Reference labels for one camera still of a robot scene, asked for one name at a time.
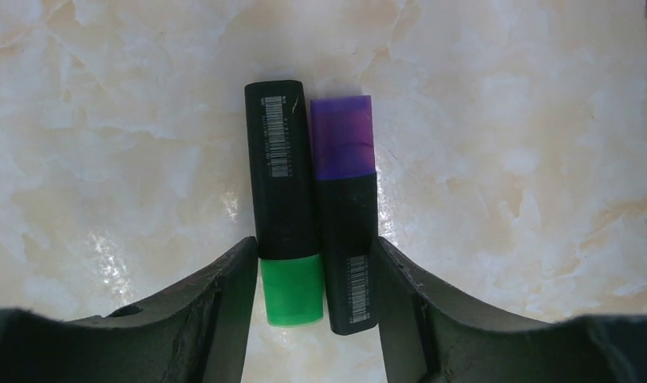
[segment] translucent purple cap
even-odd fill
[[[317,180],[375,172],[370,96],[311,101],[311,147]]]

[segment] barcode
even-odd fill
[[[262,103],[266,122],[266,158],[272,177],[290,176],[290,142],[283,119],[285,96],[264,97]]]
[[[350,323],[358,323],[370,318],[368,313],[368,257],[359,255],[348,261],[349,267],[349,300],[351,301]]]

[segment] marker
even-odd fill
[[[245,97],[267,321],[315,323],[323,318],[323,276],[302,83],[258,82]]]
[[[377,324],[368,254],[377,237],[377,173],[370,96],[311,101],[311,135],[330,327]]]

